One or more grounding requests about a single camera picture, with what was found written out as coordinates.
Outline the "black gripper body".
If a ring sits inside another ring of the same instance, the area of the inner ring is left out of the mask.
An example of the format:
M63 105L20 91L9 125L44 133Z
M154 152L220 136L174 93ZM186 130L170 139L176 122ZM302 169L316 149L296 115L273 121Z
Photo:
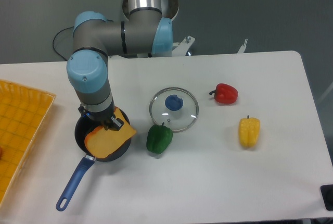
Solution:
M100 112L92 112L85 109L82 105L79 106L78 111L82 116L87 116L89 119L97 122L101 122L103 120L111 122L111 117L114 116L114 106L110 105L105 110L102 110Z

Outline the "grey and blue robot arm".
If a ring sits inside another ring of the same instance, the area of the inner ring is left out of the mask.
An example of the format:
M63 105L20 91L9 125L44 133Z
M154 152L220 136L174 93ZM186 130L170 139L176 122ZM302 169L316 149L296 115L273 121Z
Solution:
M93 11L79 14L72 34L73 54L67 61L67 75L80 100L80 113L106 130L123 126L114 114L108 57L165 53L173 46L172 21L163 16L161 0L127 1L126 21L109 21Z

